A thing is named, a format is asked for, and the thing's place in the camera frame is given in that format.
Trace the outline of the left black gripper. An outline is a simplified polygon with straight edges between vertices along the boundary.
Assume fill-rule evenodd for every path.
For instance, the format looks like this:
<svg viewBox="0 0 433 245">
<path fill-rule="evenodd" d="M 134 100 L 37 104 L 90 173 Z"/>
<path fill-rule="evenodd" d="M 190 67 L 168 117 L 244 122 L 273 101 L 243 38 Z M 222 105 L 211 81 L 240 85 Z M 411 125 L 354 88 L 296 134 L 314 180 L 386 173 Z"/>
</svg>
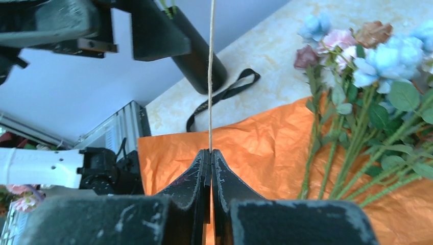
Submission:
<svg viewBox="0 0 433 245">
<path fill-rule="evenodd" d="M 117 53 L 112 28 L 113 1 L 1 1 L 1 83 L 14 67 L 29 64 L 25 48 L 104 58 Z"/>
</svg>

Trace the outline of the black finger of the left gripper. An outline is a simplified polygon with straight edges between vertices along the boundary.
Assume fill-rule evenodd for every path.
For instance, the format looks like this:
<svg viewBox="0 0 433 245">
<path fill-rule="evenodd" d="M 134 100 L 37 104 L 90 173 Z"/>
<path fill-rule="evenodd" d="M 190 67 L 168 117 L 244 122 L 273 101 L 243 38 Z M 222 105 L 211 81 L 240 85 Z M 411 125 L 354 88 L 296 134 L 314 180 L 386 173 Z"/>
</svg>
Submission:
<svg viewBox="0 0 433 245">
<path fill-rule="evenodd" d="M 131 15 L 132 54 L 137 61 L 155 61 L 191 52 L 188 20 L 173 6 L 165 12 L 155 1 L 117 1 L 116 8 Z"/>
</svg>

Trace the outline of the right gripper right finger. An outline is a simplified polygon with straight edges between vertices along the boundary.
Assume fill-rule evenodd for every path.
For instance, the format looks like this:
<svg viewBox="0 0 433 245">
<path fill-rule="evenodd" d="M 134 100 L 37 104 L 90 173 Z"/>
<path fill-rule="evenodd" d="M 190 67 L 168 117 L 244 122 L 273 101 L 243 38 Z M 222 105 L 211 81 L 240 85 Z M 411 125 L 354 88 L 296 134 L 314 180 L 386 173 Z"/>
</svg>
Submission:
<svg viewBox="0 0 433 245">
<path fill-rule="evenodd" d="M 361 208 L 349 201 L 269 200 L 211 154 L 216 244 L 378 244 Z"/>
</svg>

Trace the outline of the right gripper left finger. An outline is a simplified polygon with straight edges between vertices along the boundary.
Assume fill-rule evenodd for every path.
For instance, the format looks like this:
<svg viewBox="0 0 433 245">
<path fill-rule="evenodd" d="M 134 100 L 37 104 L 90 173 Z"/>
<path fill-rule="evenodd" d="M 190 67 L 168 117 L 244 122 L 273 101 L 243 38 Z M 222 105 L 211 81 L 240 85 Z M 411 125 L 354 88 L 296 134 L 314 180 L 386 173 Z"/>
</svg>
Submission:
<svg viewBox="0 0 433 245">
<path fill-rule="evenodd" d="M 31 213 L 19 244 L 204 244 L 209 150 L 155 195 L 57 196 Z"/>
</svg>

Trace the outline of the orange wrapping paper sheet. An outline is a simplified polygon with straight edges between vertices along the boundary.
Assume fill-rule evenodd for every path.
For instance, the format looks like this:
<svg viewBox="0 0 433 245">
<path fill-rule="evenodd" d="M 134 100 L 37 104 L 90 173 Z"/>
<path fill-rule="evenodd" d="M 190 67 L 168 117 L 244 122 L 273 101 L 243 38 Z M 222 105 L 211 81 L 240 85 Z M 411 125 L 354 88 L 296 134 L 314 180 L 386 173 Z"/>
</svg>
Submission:
<svg viewBox="0 0 433 245">
<path fill-rule="evenodd" d="M 312 113 L 306 99 L 213 130 L 213 147 L 250 187 L 268 199 L 294 199 L 308 154 Z M 208 133 L 142 137 L 138 155 L 146 194 L 183 173 Z M 381 244 L 432 244 L 432 181 L 417 180 L 364 207 Z"/>
</svg>

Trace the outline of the black ribbon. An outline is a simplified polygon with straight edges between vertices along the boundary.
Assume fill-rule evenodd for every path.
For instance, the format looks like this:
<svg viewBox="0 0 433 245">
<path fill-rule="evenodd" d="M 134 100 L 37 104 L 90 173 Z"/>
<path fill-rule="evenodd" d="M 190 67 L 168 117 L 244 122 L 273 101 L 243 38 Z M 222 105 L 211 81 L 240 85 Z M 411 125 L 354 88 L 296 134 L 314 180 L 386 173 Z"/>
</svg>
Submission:
<svg viewBox="0 0 433 245">
<path fill-rule="evenodd" d="M 252 77 L 252 81 L 249 83 L 246 83 L 244 85 L 241 85 L 241 81 L 245 78 Z M 217 95 L 214 95 L 211 99 L 212 105 L 210 106 L 209 101 L 206 100 L 203 103 L 201 103 L 191 114 L 191 116 L 186 121 L 185 129 L 187 133 L 194 132 L 194 124 L 195 119 L 198 115 L 200 115 L 202 112 L 208 110 L 213 105 L 217 104 L 220 101 L 229 99 L 231 97 L 234 97 L 238 95 L 239 93 L 249 89 L 251 86 L 253 86 L 255 83 L 257 83 L 261 79 L 261 74 L 256 72 L 255 70 L 251 68 L 244 69 L 238 76 L 237 80 L 231 84 L 228 88 L 224 89 Z"/>
</svg>

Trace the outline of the orange paper flower bouquet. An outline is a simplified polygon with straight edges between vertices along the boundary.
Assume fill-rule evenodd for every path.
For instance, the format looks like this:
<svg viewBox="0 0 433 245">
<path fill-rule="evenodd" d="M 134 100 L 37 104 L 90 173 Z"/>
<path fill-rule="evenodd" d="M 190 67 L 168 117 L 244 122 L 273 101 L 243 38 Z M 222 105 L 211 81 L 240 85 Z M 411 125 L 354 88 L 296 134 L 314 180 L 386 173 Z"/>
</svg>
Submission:
<svg viewBox="0 0 433 245">
<path fill-rule="evenodd" d="M 381 190 L 365 206 L 404 185 L 432 179 L 432 21 L 407 35 L 366 22 L 333 29 L 326 14 L 306 17 L 294 67 L 304 71 L 312 113 L 309 153 L 298 199 L 308 197 L 310 169 L 328 146 L 318 199 L 325 195 L 335 154 L 345 153 L 328 198 L 354 200 Z"/>
</svg>

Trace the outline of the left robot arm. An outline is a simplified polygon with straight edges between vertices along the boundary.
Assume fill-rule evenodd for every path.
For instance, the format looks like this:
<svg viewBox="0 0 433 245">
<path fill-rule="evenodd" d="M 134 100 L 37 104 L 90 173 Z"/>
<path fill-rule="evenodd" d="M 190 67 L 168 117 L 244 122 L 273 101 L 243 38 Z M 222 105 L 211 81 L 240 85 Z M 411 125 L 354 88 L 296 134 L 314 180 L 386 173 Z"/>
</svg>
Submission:
<svg viewBox="0 0 433 245">
<path fill-rule="evenodd" d="M 191 41 L 154 1 L 1 1 L 1 82 L 26 68 L 25 48 L 104 58 L 117 53 L 111 9 L 129 12 L 133 58 L 153 61 L 184 55 Z M 144 107 L 131 101 L 76 143 L 1 115 L 7 129 L 57 146 L 54 151 L 1 148 L 2 184 L 92 188 L 99 193 L 142 193 L 137 138 L 150 129 Z"/>
</svg>

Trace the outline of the black cylindrical vase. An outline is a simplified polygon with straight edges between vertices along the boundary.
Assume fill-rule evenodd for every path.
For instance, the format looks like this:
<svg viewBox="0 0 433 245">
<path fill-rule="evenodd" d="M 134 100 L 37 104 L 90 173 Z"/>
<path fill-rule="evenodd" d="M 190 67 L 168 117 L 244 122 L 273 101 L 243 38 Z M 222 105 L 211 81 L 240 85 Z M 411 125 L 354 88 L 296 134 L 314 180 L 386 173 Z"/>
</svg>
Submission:
<svg viewBox="0 0 433 245">
<path fill-rule="evenodd" d="M 169 12 L 172 14 L 173 24 L 191 43 L 190 53 L 173 56 L 172 60 L 199 94 L 207 94 L 209 45 L 178 7 L 169 7 Z"/>
</svg>

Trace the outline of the pink and white flower stems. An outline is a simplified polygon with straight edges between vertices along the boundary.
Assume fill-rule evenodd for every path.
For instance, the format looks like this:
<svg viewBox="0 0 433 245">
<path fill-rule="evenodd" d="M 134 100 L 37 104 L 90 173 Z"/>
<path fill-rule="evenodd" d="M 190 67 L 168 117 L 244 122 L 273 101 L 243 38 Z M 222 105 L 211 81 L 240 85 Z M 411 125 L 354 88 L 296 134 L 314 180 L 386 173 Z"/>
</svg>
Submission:
<svg viewBox="0 0 433 245">
<path fill-rule="evenodd" d="M 173 19 L 177 14 L 177 6 L 175 0 L 159 0 L 164 13 L 169 19 Z"/>
</svg>

